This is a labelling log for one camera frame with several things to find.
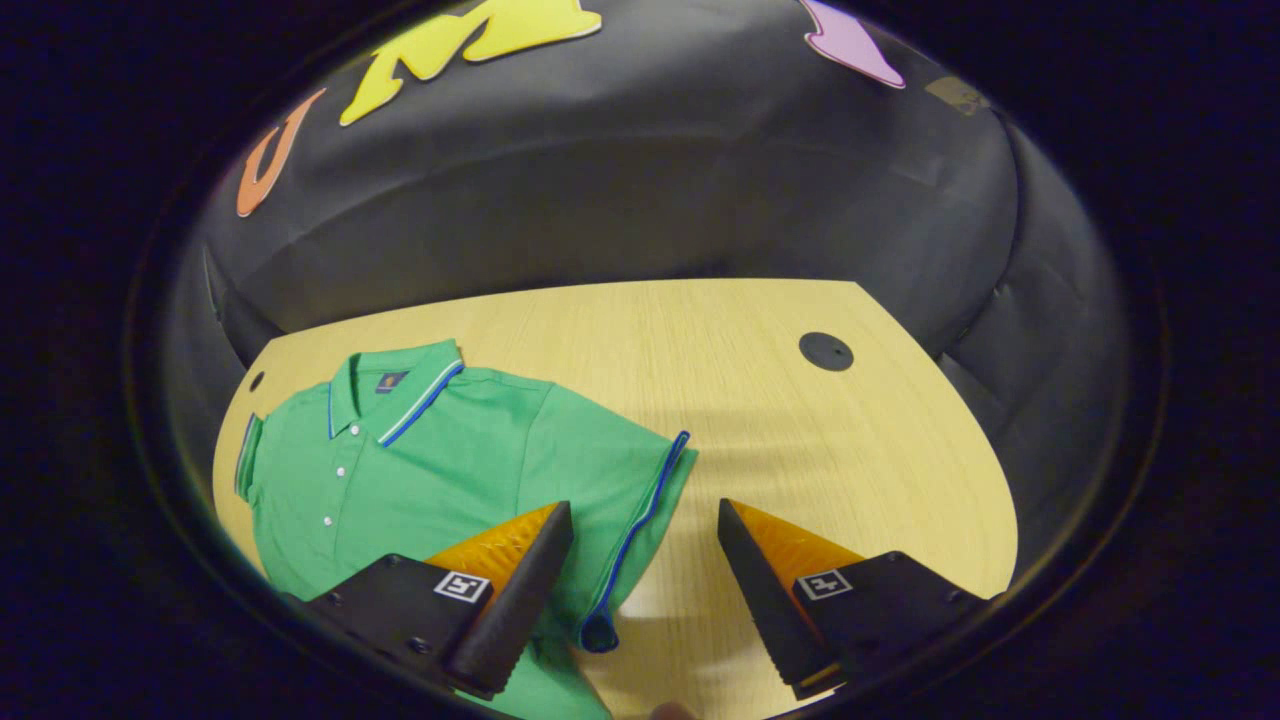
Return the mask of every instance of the green polo shirt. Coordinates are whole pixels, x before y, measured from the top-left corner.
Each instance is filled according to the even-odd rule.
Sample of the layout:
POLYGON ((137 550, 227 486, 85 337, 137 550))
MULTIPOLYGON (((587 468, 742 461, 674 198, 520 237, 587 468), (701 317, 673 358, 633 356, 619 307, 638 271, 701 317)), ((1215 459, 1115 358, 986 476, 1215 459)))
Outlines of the green polo shirt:
MULTIPOLYGON (((686 439, 554 383, 466 368, 449 340, 352 355, 333 380, 251 416, 236 492, 273 585, 303 600, 388 552, 430 557, 568 500, 575 539, 535 639, 603 652, 696 459, 686 439)), ((531 662, 495 703, 517 700, 531 662)))

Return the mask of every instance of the black padded wall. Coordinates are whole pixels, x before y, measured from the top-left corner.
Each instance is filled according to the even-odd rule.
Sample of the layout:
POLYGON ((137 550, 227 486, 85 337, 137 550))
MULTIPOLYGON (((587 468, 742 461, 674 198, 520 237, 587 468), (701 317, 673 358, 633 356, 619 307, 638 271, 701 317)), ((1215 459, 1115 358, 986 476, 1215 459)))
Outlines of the black padded wall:
POLYGON ((1019 170, 1014 250, 938 366, 1004 466, 1018 514, 1016 577, 1106 468, 1132 369, 1112 258, 1048 158, 1018 128, 1009 136, 1019 170))
POLYGON ((1009 256, 1012 160, 989 110, 925 91, 942 68, 873 29, 908 82, 883 86, 810 49, 795 1, 590 9, 589 37, 454 56, 428 82, 401 65, 399 94, 340 127, 370 64, 355 58, 247 218, 251 149, 230 161, 193 237, 246 363, 273 333, 585 282, 858 281, 931 352, 982 306, 1009 256))

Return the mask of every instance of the shirt logo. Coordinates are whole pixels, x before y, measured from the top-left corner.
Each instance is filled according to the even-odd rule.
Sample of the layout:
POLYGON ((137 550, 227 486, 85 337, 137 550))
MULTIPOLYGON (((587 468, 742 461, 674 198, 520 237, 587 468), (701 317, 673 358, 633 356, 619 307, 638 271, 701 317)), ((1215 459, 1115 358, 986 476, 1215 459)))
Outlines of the shirt logo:
POLYGON ((435 592, 443 594, 444 597, 452 597, 454 600, 461 600, 462 602, 471 602, 480 600, 480 593, 489 587, 489 580, 484 578, 477 578, 475 575, 467 575, 466 573, 451 571, 448 575, 440 580, 440 584, 435 585, 435 592))
POLYGON ((840 574, 840 570, 827 570, 817 575, 805 575, 800 578, 800 587, 804 588, 804 593, 809 596, 809 600, 826 600, 854 589, 849 584, 849 580, 840 574))
POLYGON ((374 393, 387 395, 388 392, 396 389, 396 386, 398 386, 399 382, 403 380, 404 375, 407 374, 408 370, 404 370, 403 373, 387 373, 385 375, 383 375, 383 379, 378 380, 378 387, 374 389, 374 393))

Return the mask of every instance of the blue sleeve trim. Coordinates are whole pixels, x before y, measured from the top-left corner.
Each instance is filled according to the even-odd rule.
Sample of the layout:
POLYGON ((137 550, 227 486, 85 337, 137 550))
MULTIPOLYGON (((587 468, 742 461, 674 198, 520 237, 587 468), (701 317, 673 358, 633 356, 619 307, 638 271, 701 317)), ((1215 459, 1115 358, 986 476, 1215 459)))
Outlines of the blue sleeve trim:
POLYGON ((689 445, 689 430, 681 430, 676 436, 676 441, 671 443, 671 450, 667 451, 667 460, 662 465, 662 474, 658 475, 658 484, 654 487, 653 498, 649 500, 649 507, 645 514, 636 520, 631 529, 627 532, 627 537, 622 541, 622 550, 618 551, 618 556, 613 561, 613 568, 609 569, 609 582, 604 585, 604 593, 600 596, 600 601, 591 609, 586 619, 577 630, 577 642, 582 650, 588 652, 609 652, 611 650, 618 647, 618 634, 613 629, 613 618, 609 616, 609 597, 613 594, 613 585, 618 580, 618 570, 622 569, 622 560, 627 556, 627 550, 631 547, 631 541, 636 537, 636 533, 643 528, 658 511, 658 500, 662 497, 662 489, 667 484, 667 479, 671 473, 676 469, 676 461, 680 460, 680 454, 685 451, 685 446, 689 445))

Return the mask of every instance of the light wood tabletop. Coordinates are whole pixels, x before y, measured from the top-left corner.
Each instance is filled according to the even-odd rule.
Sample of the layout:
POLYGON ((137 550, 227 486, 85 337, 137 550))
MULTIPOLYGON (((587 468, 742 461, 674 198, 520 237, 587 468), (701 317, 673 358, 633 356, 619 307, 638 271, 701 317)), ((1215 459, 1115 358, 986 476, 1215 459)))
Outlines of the light wood tabletop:
POLYGON ((468 366, 559 383, 666 437, 692 433, 698 464, 616 618, 621 646, 576 655, 618 719, 646 717, 669 700, 703 720, 801 705, 771 664, 716 539, 721 497, 863 556, 905 551, 980 597, 1009 585, 1012 500, 960 396, 859 286, 801 279, 512 292, 271 341, 232 400, 214 460, 218 516, 251 562, 261 569, 250 509, 232 479, 248 413, 264 416, 328 382, 353 352, 448 338, 468 366), (797 343, 814 331, 847 343, 852 366, 831 372, 805 360, 797 343))

